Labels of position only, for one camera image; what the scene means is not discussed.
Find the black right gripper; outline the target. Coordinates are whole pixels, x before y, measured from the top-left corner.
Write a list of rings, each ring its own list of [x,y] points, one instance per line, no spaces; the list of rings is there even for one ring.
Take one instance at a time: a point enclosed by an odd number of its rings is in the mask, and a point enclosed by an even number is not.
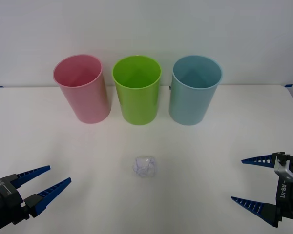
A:
[[[285,152],[276,152],[270,155],[241,160],[243,164],[274,168],[274,172],[279,176],[276,191],[276,205],[234,196],[231,197],[241,207],[275,228],[278,227],[279,221],[284,217],[293,220],[293,159],[285,162],[276,159],[277,156],[282,155],[285,155]]]

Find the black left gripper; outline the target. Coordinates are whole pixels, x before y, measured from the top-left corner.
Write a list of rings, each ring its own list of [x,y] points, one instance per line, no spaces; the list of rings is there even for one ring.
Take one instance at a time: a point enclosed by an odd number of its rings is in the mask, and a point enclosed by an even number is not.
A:
[[[67,178],[50,188],[33,194],[24,200],[17,191],[21,185],[49,171],[50,166],[43,166],[20,174],[13,174],[0,179],[0,226],[17,224],[23,220],[39,216],[46,207],[72,182]]]

